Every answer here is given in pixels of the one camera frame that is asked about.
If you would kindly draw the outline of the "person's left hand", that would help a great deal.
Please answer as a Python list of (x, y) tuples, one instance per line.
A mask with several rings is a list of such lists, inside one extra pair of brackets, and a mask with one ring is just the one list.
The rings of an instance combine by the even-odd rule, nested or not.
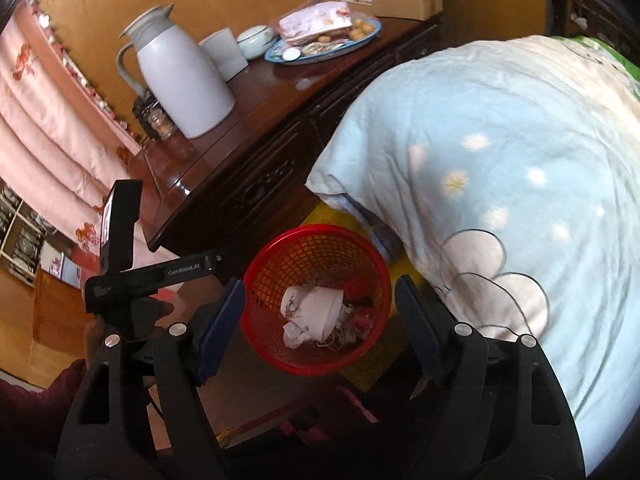
[[(156, 337), (162, 332), (160, 326), (156, 323), (162, 318), (173, 314), (175, 307), (168, 301), (157, 300), (152, 298), (152, 304), (156, 304), (158, 311), (155, 313), (154, 325), (144, 333), (145, 337)], [(100, 345), (105, 338), (105, 323), (104, 319), (99, 315), (95, 315), (93, 319), (86, 325), (84, 331), (84, 352), (86, 369), (90, 370), (93, 361), (96, 358), (96, 352), (98, 352)]]

